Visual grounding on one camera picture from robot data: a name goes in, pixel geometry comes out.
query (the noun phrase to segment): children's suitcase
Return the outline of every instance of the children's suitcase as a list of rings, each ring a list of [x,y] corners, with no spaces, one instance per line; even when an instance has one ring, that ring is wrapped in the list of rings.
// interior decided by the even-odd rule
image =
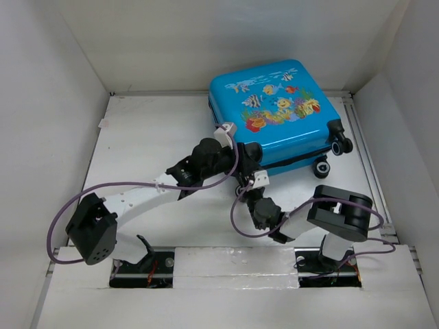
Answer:
[[[353,149],[338,113],[297,60],[284,60],[216,77],[209,106],[216,123],[233,122],[235,140],[262,146],[270,175],[312,165],[329,174],[326,153]]]

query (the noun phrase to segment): white connector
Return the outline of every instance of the white connector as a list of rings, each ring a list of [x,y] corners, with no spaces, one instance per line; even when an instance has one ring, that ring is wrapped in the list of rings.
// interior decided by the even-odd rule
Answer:
[[[256,171],[254,174],[254,184],[252,185],[251,189],[254,188],[259,188],[259,187],[263,187],[263,186],[267,186],[270,184],[270,179],[268,178],[268,173],[266,170],[260,170],[260,171]]]
[[[235,135],[235,132],[237,131],[237,126],[233,122],[224,122],[222,126],[225,128],[218,128],[213,133],[213,136],[222,147],[230,146],[231,149],[233,149],[233,143],[230,137],[227,135],[229,133],[230,135]]]

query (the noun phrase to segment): suitcase wheel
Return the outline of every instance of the suitcase wheel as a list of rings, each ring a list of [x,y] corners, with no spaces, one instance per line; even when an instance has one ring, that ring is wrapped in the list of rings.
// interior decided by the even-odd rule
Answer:
[[[352,144],[352,141],[349,138],[346,138],[343,142],[343,152],[351,153],[353,149],[354,145]]]
[[[343,143],[340,141],[333,141],[331,143],[331,149],[335,156],[341,156],[344,153]]]
[[[328,177],[329,171],[331,170],[331,166],[326,160],[325,157],[317,158],[312,165],[314,175],[317,178],[323,179]]]

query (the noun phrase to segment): white wall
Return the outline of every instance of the white wall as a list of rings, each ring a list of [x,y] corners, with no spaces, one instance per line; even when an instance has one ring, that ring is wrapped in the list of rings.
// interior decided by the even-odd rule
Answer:
[[[416,246],[439,322],[437,13],[437,1],[411,1],[383,72],[355,104],[396,231]]]
[[[206,90],[217,74],[291,57],[340,90],[382,62],[375,40],[392,37],[382,29],[399,0],[57,2],[108,90]]]
[[[49,264],[47,228],[81,190],[108,101],[54,8],[51,0],[0,0],[2,329],[30,326]]]

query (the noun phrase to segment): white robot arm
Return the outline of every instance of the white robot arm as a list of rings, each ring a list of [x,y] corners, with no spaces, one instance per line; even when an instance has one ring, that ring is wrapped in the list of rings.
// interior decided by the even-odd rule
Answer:
[[[233,124],[226,125],[233,131]],[[83,198],[66,227],[69,238],[77,247],[87,265],[97,264],[107,257],[137,265],[139,270],[151,265],[154,250],[142,236],[127,236],[118,229],[140,214],[169,202],[176,202],[203,189],[205,179],[219,173],[237,178],[241,187],[251,184],[244,194],[253,223],[258,229],[283,225],[268,236],[279,243],[293,241],[316,226],[329,233],[320,252],[324,258],[341,261],[354,242],[367,239],[370,213],[342,204],[335,212],[337,202],[310,204],[299,214],[285,220],[287,214],[271,198],[264,198],[264,186],[269,184],[266,170],[259,165],[261,147],[257,143],[238,143],[237,150],[223,129],[215,132],[215,139],[201,140],[190,156],[166,170],[145,187],[133,188],[108,197],[91,193]],[[236,154],[239,161],[235,165]],[[365,195],[318,186],[314,198],[330,197],[372,208],[372,200]]]

